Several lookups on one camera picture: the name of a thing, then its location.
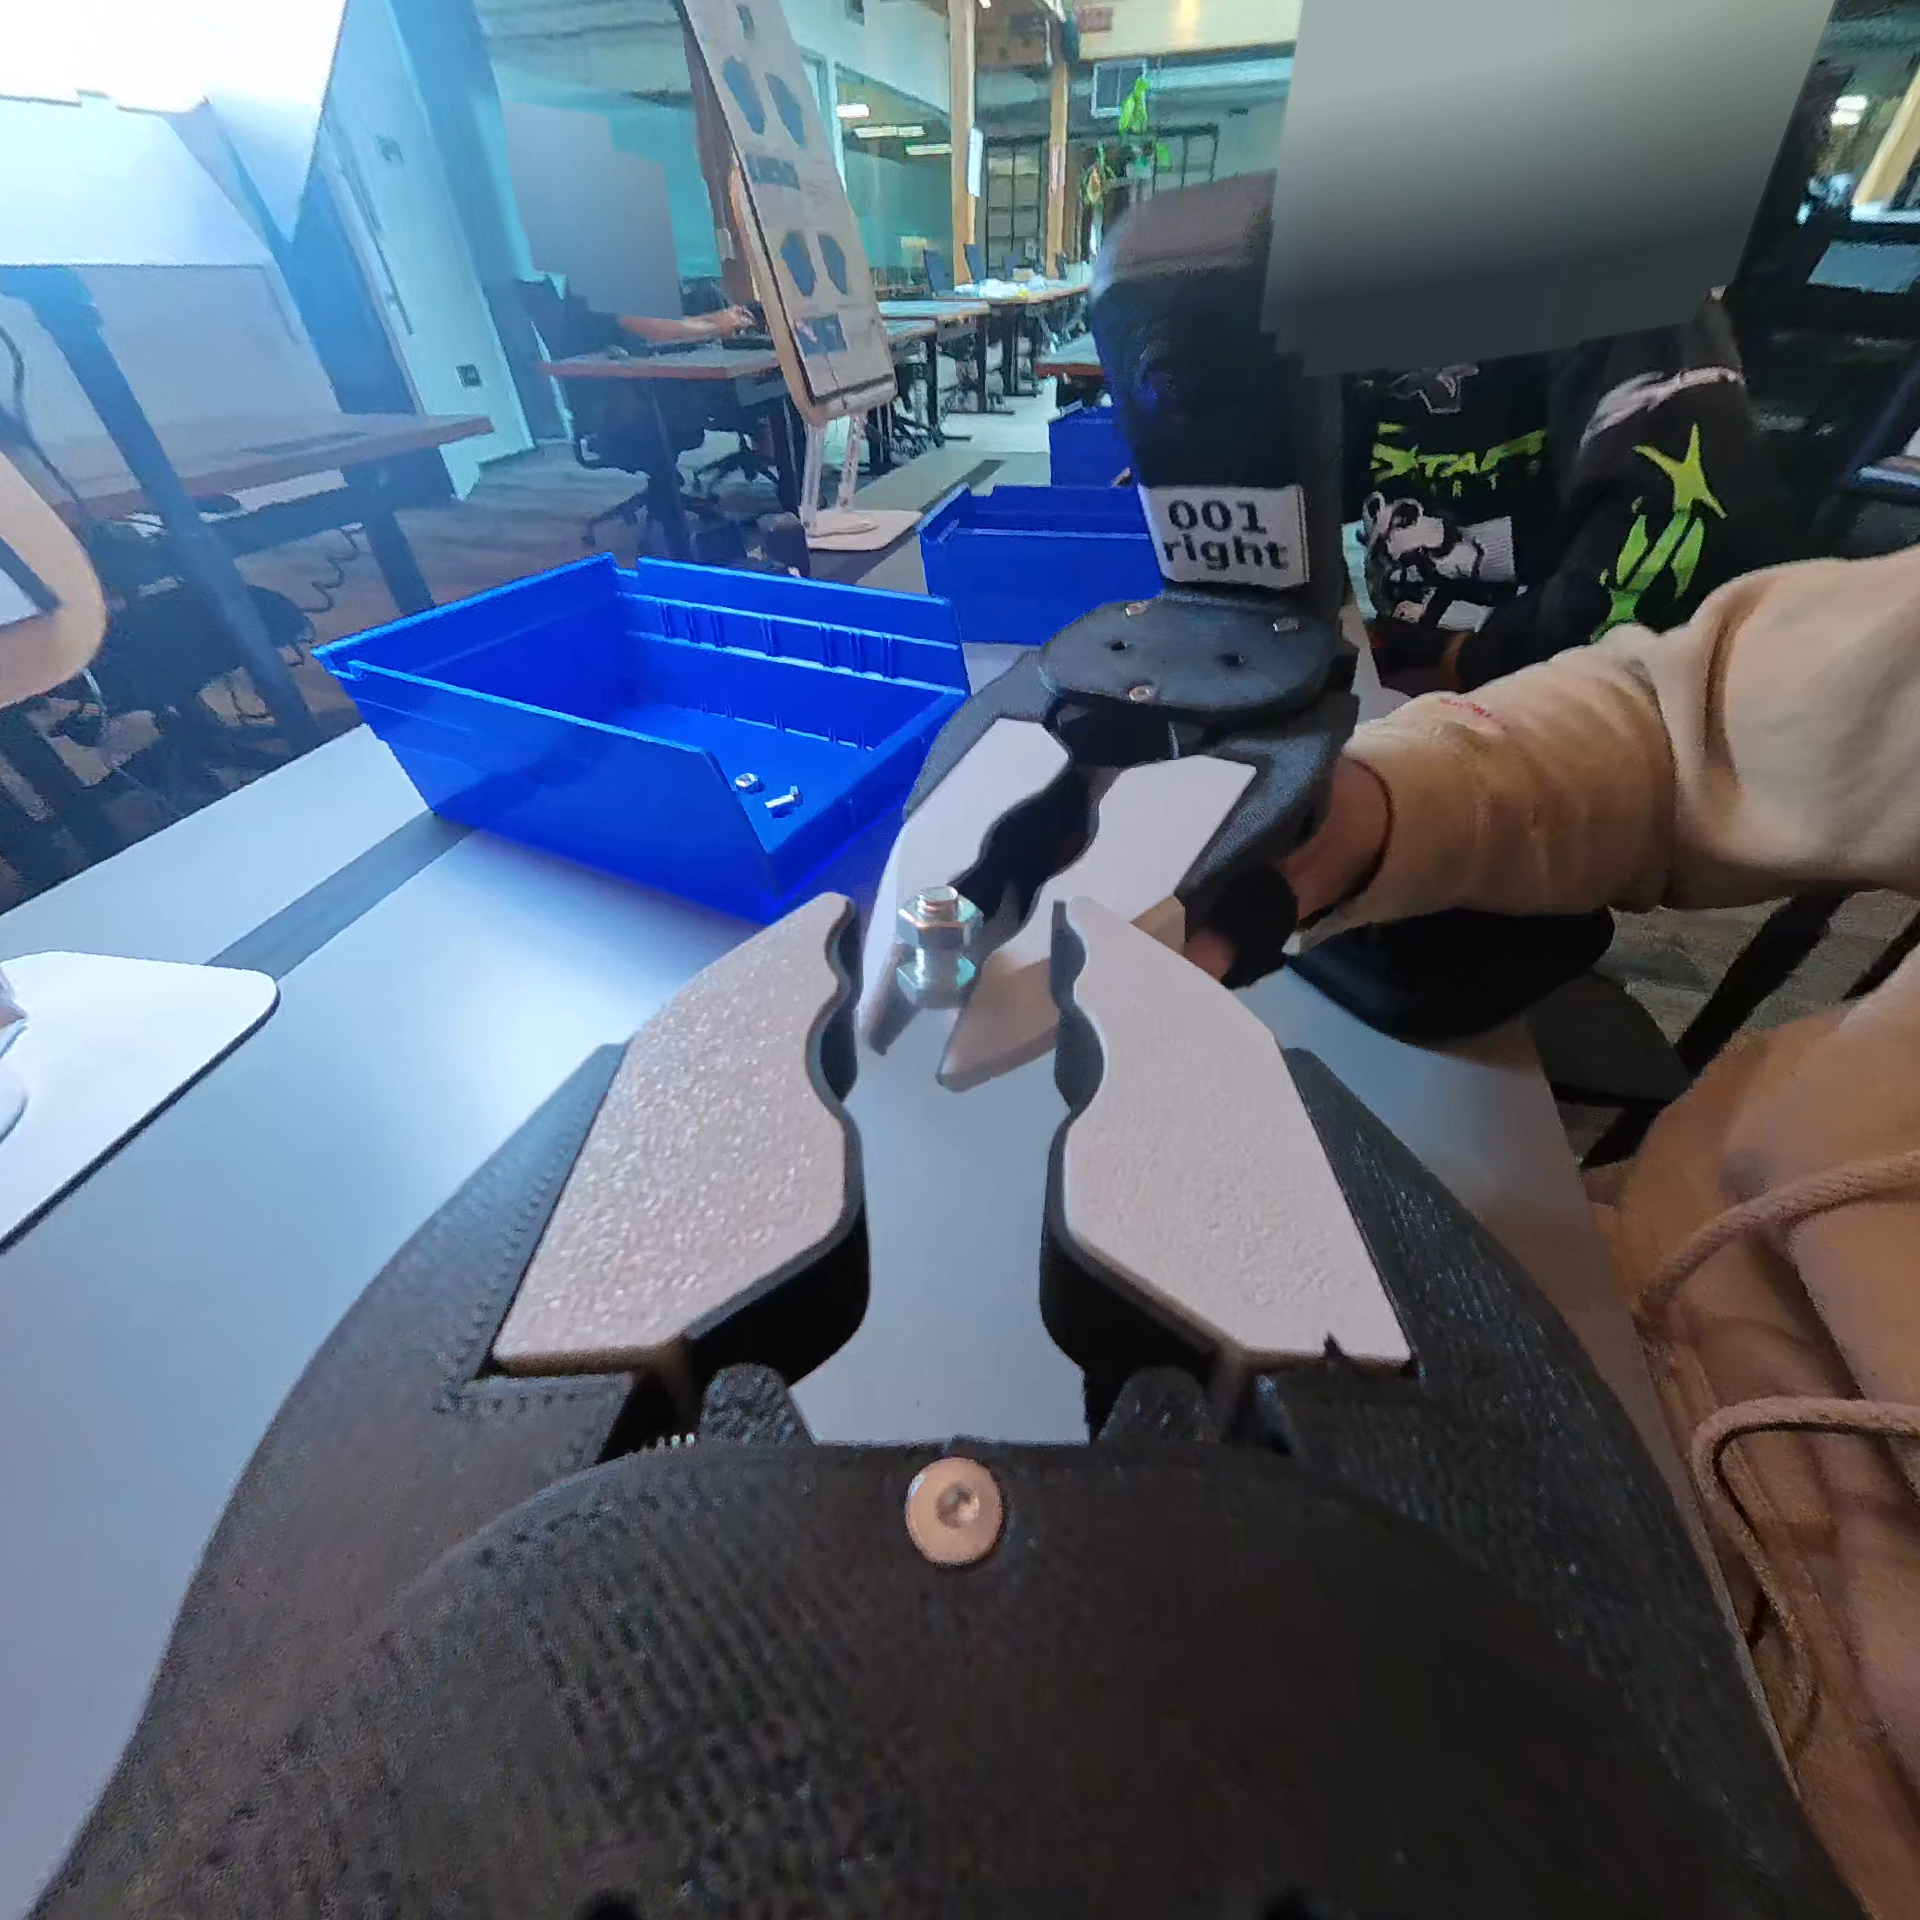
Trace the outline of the white tablet stand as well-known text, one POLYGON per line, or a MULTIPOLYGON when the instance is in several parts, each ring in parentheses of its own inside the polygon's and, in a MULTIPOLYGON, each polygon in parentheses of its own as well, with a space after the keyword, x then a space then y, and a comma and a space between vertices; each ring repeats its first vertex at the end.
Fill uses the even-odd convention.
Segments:
POLYGON ((12 1245, 279 1008, 254 969, 36 951, 3 972, 3 1243, 12 1245))

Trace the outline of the studio softbox light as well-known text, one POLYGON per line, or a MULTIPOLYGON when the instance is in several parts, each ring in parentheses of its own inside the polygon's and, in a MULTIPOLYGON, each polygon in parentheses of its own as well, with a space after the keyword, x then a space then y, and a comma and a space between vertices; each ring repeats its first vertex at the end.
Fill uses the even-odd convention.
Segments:
POLYGON ((313 169, 344 4, 5 4, 5 298, 24 304, 175 544, 279 738, 315 716, 195 507, 116 355, 96 274, 175 303, 283 255, 313 169))

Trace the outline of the beige hoodie drawstring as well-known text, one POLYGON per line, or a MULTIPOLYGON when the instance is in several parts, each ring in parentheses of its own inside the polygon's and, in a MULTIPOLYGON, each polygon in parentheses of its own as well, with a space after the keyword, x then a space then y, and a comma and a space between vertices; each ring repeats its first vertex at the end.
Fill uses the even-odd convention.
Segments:
MULTIPOLYGON (((1695 1271, 1727 1245, 1748 1239, 1780 1242, 1789 1229, 1832 1212, 1905 1197, 1917 1180, 1917 1153, 1843 1164, 1793 1185, 1745 1197, 1684 1239, 1633 1293, 1632 1315, 1640 1332, 1664 1331, 1672 1303, 1695 1271)), ((1769 1396, 1718 1409, 1686 1442, 1686 1474, 1718 1536, 1734 1551, 1764 1597, 1784 1643, 1792 1740, 1798 1740, 1817 1711, 1817 1660, 1808 1632, 1793 1611, 1784 1577, 1764 1547, 1741 1498, 1726 1480, 1726 1451, 1759 1433, 1808 1433, 1822 1437, 1870 1437, 1913 1447, 1917 1411, 1913 1403, 1838 1396, 1769 1396)))

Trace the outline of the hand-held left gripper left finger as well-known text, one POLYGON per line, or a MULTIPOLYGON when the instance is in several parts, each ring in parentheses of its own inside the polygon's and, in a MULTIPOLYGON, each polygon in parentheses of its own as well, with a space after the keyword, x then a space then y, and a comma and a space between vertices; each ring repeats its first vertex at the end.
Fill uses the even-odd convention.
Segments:
POLYGON ((502 1377, 692 1403, 731 1365, 793 1385, 846 1349, 870 1299, 856 949, 856 906, 815 896, 630 1035, 494 1337, 502 1377))

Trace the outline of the small silver nut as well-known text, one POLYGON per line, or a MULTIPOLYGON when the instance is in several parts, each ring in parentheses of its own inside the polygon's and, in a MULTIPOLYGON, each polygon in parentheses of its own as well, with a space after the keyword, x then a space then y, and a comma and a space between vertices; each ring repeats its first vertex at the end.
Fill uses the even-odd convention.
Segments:
POLYGON ((910 927, 896 945, 893 987, 911 1013, 955 1013, 987 959, 976 923, 910 927))

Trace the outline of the wooden desk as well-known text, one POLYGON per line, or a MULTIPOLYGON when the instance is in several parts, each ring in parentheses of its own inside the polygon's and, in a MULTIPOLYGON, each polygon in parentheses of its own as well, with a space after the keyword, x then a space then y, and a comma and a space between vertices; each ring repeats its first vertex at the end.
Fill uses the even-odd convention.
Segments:
POLYGON ((155 522, 157 575, 200 586, 236 563, 324 533, 356 533, 392 609, 417 615, 436 601, 400 513, 436 497, 424 468, 445 448, 492 432, 487 416, 279 416, 175 424, 157 445, 183 498, 168 519, 128 455, 110 439, 54 445, 54 511, 89 547, 124 522, 155 522))
POLYGON ((657 352, 604 347, 542 363, 560 393, 567 444, 589 473, 630 473, 639 490, 611 513, 672 560, 715 560, 727 519, 680 473, 708 435, 733 435, 747 450, 750 480, 775 500, 759 517, 800 505, 800 416, 768 347, 669 345, 657 352))

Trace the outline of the person's beige hoodie torso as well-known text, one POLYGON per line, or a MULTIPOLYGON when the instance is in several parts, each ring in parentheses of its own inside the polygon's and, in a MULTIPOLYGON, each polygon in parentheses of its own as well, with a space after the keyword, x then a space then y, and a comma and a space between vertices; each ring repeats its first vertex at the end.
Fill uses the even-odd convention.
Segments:
POLYGON ((1729 1048, 1588 1177, 1792 1788, 1917 1915, 1917 996, 1729 1048))

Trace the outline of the person's right hand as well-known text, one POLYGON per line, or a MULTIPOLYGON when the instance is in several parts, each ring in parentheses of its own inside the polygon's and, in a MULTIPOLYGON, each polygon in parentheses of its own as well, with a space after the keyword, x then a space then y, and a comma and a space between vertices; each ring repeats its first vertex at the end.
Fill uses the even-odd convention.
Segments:
POLYGON ((1340 754, 1312 833, 1267 848, 1228 881, 1201 919, 1189 916, 1183 959, 1237 989, 1278 972, 1289 941, 1356 899, 1379 868, 1389 802, 1379 777, 1340 754))

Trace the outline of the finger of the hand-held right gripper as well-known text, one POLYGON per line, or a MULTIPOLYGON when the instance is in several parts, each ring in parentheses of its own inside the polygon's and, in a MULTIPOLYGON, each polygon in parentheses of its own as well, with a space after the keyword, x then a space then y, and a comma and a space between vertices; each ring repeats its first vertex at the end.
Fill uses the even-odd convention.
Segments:
POLYGON ((1255 772, 1228 760, 1180 760, 1117 772, 1095 804, 1085 850, 1045 877, 1024 923, 984 960, 955 1020, 940 1083, 973 1091, 1049 1053, 1059 1032, 1051 992, 1051 912, 1093 899, 1168 949, 1185 936, 1177 883, 1228 821, 1255 772))
POLYGON ((1038 825, 1045 800, 1062 796, 1067 770, 1064 747, 1039 722, 990 722, 902 817, 862 946, 856 1035, 863 1050, 888 1052, 924 1015, 908 1011, 893 987, 896 945, 905 932, 900 904, 919 889, 955 888, 976 906, 990 959, 1014 930, 1019 900, 1039 883, 1030 845, 1007 852, 995 844, 1007 825, 1038 825))

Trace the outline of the cardboard sign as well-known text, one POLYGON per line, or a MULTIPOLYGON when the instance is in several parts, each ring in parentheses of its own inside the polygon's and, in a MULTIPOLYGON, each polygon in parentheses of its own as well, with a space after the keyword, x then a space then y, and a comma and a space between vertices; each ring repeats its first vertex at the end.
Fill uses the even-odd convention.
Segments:
POLYGON ((863 429, 899 397, 896 352, 817 92, 780 3, 678 12, 724 131, 737 250, 801 427, 801 536, 814 553, 877 556, 919 517, 856 500, 863 429))

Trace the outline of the blue plastic bin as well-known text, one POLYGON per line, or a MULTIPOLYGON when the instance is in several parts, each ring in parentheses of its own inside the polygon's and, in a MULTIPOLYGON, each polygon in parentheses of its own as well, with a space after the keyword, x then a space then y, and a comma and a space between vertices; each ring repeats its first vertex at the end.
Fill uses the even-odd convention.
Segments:
POLYGON ((1109 403, 1076 403, 1046 420, 1046 483, 1054 490, 1132 490, 1134 457, 1109 403))
POLYGON ((967 647, 1039 647, 1095 609, 1161 593, 1140 500, 1119 487, 960 487, 920 519, 919 553, 967 647))
POLYGON ((318 659, 438 817, 751 923, 872 893, 968 696, 940 597, 607 556, 318 659))

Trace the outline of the person's right forearm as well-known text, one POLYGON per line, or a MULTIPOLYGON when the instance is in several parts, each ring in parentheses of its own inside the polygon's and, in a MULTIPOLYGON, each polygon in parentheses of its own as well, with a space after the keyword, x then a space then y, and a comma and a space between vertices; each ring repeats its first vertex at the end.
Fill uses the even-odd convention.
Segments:
POLYGON ((1917 553, 1769 567, 1356 732, 1383 850, 1324 930, 1917 888, 1917 553))

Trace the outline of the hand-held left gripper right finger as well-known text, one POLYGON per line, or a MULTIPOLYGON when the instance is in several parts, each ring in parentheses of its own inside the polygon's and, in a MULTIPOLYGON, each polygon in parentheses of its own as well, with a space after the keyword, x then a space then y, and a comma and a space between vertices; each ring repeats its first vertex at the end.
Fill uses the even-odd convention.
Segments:
POLYGON ((1102 1420, 1173 1368, 1232 1418, 1253 1380, 1343 1360, 1399 1377, 1407 1335, 1271 1028, 1095 900, 1054 908, 1039 1307, 1102 1420))

